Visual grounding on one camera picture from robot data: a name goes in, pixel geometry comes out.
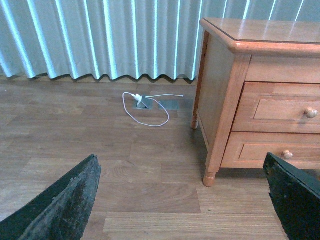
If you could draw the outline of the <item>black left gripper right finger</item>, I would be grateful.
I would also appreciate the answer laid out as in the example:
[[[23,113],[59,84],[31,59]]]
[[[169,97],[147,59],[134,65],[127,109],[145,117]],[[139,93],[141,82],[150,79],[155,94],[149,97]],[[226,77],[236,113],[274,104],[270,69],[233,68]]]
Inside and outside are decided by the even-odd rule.
[[[273,207],[290,240],[320,238],[320,181],[269,152],[263,169]]]

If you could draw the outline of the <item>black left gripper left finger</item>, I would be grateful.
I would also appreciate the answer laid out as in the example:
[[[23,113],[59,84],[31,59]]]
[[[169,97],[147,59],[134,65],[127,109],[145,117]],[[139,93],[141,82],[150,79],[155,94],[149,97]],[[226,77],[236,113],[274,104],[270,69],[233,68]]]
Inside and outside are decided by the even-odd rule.
[[[1,221],[2,240],[79,240],[98,192],[102,167],[88,156],[27,205]]]

